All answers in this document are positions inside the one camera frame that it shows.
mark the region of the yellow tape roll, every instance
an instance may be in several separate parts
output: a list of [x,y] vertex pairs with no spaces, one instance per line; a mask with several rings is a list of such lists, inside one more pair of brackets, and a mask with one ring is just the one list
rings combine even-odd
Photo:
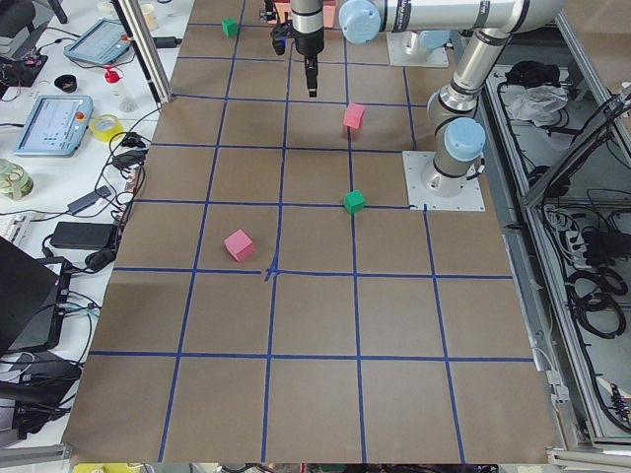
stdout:
[[90,120],[90,130],[99,141],[108,143],[112,138],[119,140],[123,137],[122,123],[116,115],[99,115]]

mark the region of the white mounting plate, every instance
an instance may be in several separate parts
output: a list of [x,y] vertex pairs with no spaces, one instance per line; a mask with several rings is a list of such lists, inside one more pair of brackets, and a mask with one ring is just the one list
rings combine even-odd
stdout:
[[432,194],[421,182],[421,170],[434,159],[435,152],[404,151],[403,168],[407,184],[407,200],[413,210],[448,210],[456,212],[484,212],[484,200],[477,179],[468,180],[462,192],[455,197],[439,197]]
[[426,57],[418,57],[405,53],[405,48],[401,42],[404,33],[387,33],[387,53],[390,58],[390,66],[417,66],[417,67],[449,67],[450,60],[447,57],[447,50],[443,47],[434,49]]

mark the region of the white desk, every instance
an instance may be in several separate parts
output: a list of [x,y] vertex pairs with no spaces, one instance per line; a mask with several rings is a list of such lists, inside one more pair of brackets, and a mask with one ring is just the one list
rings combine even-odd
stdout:
[[[182,37],[193,2],[194,0],[177,0],[167,4],[152,2],[156,6],[156,15],[159,23],[159,27],[152,31],[152,34],[155,36],[174,35]],[[75,34],[81,34],[100,17],[97,3],[97,0],[66,0],[63,8],[68,15],[68,24],[60,25],[55,17],[50,21],[49,25]],[[47,30],[42,35],[38,45],[48,44],[64,36],[64,33]],[[0,102],[2,121],[24,123],[38,96],[62,94],[53,85],[54,79],[62,74],[73,74],[77,77],[79,87],[75,94],[88,95],[93,98],[95,106],[93,116],[103,113],[116,114],[121,118],[125,130],[128,130],[137,119],[156,108],[137,59],[120,68],[125,76],[123,80],[128,85],[132,85],[128,86],[128,88],[136,94],[135,99],[139,104],[138,109],[133,112],[123,113],[112,106],[113,100],[104,79],[104,69],[82,69],[73,64],[63,55],[62,48],[67,43],[69,41],[52,44],[42,51],[42,53],[48,55],[48,62],[37,77],[34,86],[22,89],[20,96],[14,101]],[[178,51],[178,48],[159,50],[169,77],[175,68]],[[124,62],[130,57],[131,53],[128,52],[120,60]],[[15,88],[10,89],[5,94],[4,99],[10,99],[16,91]],[[143,120],[135,128],[135,131],[151,139],[158,117],[159,114],[157,112],[154,113]],[[18,212],[26,209],[63,212],[69,202],[94,189],[95,181],[108,157],[107,143],[97,140],[88,131],[80,148],[70,158],[17,157],[12,150],[18,140],[20,131],[18,128],[0,128],[0,156],[24,167],[33,177],[35,188],[32,194],[21,201],[16,202],[2,198],[0,201],[0,213]],[[123,188],[124,180],[116,169],[108,169],[105,176],[117,189]],[[100,209],[101,207],[93,206],[80,215],[93,215]],[[111,216],[109,209],[105,209],[99,216],[89,220],[63,216],[60,219],[49,222],[31,223],[20,247],[33,257],[42,257],[41,242],[52,233],[58,221],[111,223]],[[77,266],[83,267],[84,259],[90,252],[55,250],[55,255],[64,256]],[[98,302],[102,302],[110,275],[111,265],[96,275],[74,276],[71,289]],[[73,300],[73,302],[77,304],[83,303],[80,300]],[[93,328],[96,327],[96,324],[97,321],[93,320]],[[59,345],[53,352],[63,359],[77,360],[83,353],[86,343],[91,339],[92,334],[89,337],[89,328],[90,324],[86,315],[68,317],[64,320]],[[77,384],[75,383],[68,395],[76,391]],[[12,445],[12,447],[47,446],[60,443],[67,422],[67,415],[57,421],[49,422],[38,434],[29,435],[26,440],[22,440]]]

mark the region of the plastic bottle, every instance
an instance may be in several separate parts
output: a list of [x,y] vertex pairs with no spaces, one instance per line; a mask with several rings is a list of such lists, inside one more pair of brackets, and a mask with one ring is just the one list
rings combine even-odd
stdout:
[[0,194],[20,200],[33,190],[33,180],[20,166],[0,159]]
[[113,69],[114,66],[106,66],[105,81],[109,84],[114,99],[118,102],[121,111],[130,112],[138,108],[138,103],[129,94],[129,91],[122,82],[120,74]]

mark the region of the light blue cap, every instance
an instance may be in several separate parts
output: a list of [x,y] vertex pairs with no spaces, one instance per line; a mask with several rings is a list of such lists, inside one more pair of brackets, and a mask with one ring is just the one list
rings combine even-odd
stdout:
[[450,30],[427,30],[421,32],[421,46],[426,49],[437,49],[445,45],[450,40],[452,32]]
[[348,0],[339,9],[339,25],[353,44],[365,44],[375,38],[382,27],[379,9],[368,0]]
[[457,118],[445,131],[447,152],[462,163],[468,163],[480,156],[484,143],[486,132],[473,118]]

